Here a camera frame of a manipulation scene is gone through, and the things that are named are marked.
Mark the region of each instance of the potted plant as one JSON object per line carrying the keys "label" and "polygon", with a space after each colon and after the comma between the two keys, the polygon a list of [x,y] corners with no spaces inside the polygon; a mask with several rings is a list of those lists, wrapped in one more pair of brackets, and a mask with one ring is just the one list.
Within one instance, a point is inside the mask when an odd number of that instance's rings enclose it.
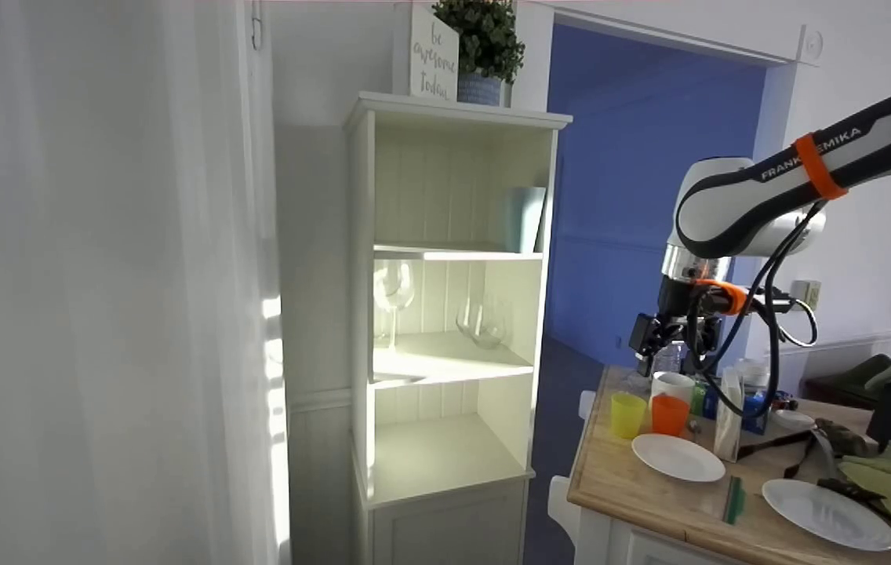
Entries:
{"label": "potted plant", "polygon": [[513,11],[503,0],[439,0],[432,13],[458,35],[458,100],[498,103],[520,70]]}

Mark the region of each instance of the white plate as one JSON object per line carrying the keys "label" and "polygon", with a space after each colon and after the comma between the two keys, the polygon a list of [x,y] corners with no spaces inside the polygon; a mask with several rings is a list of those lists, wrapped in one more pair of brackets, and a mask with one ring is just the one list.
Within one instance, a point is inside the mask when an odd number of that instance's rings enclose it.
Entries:
{"label": "white plate", "polygon": [[642,465],[673,481],[714,483],[724,476],[721,457],[678,438],[642,434],[634,438],[631,448]]}
{"label": "white plate", "polygon": [[761,498],[782,519],[836,546],[886,553],[891,529],[864,505],[804,481],[764,481]]}

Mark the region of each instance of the plant pot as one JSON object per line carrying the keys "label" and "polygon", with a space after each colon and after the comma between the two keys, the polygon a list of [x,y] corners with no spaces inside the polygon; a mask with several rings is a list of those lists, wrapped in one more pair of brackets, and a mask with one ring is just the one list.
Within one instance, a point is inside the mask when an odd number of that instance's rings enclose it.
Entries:
{"label": "plant pot", "polygon": [[482,103],[482,106],[503,106],[503,78],[495,77],[461,77],[458,78],[458,100],[465,103]]}

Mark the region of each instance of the robotic arm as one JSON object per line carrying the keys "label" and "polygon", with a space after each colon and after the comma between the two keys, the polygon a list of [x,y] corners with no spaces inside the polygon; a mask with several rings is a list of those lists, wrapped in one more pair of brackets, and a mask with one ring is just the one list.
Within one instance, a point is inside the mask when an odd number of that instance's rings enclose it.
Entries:
{"label": "robotic arm", "polygon": [[[807,212],[839,199],[848,188],[891,176],[891,99],[822,133],[813,133],[758,163],[702,159],[685,176],[667,236],[659,313],[634,327],[639,371],[652,355],[692,329],[690,308],[705,286],[721,286],[729,257],[772,256],[804,219],[807,239],[822,217]],[[745,296],[721,286],[719,313],[736,313]],[[702,348],[714,347],[714,318],[700,320]]]}

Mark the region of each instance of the wooden table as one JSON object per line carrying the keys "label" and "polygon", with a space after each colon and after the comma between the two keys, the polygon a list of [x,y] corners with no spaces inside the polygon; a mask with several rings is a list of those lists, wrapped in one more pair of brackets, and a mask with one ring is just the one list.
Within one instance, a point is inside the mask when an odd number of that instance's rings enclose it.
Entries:
{"label": "wooden table", "polygon": [[[782,514],[773,514],[758,486],[782,476],[782,469],[800,457],[804,446],[761,448],[739,465],[729,465],[739,476],[745,504],[736,525],[721,521],[729,481],[697,486],[655,474],[634,457],[631,442],[609,430],[609,392],[625,373],[605,371],[598,403],[587,421],[572,469],[567,498],[584,509],[574,565],[612,561],[891,561],[891,553],[852,553],[824,544]],[[856,408],[804,403],[807,414],[862,430],[870,414]],[[804,481],[819,476],[819,457],[800,470]]]}

